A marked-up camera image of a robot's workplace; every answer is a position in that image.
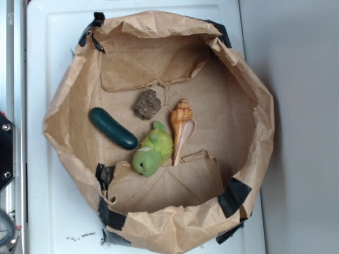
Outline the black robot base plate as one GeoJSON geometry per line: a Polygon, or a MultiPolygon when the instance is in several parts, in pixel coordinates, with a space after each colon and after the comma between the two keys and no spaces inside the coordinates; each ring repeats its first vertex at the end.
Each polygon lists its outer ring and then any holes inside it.
{"type": "Polygon", "coordinates": [[[1,192],[15,178],[15,125],[1,111],[1,192]]]}

